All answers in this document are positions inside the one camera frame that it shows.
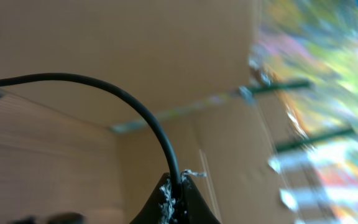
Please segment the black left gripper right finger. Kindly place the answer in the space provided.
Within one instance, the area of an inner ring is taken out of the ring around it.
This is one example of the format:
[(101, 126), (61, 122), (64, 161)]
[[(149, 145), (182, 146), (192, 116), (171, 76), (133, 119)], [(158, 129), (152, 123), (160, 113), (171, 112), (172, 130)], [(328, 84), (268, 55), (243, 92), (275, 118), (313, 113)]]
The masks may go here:
[(220, 224), (204, 200), (191, 176), (206, 177), (206, 172), (186, 169), (181, 173), (182, 201), (178, 222), (183, 224)]

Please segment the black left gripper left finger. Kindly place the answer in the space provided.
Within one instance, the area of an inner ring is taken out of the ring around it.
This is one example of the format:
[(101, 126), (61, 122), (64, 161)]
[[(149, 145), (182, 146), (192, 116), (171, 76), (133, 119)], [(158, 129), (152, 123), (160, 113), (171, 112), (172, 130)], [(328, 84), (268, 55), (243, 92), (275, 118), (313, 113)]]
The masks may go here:
[(169, 224), (173, 221), (174, 206), (170, 175), (164, 173), (142, 210), (130, 224)]

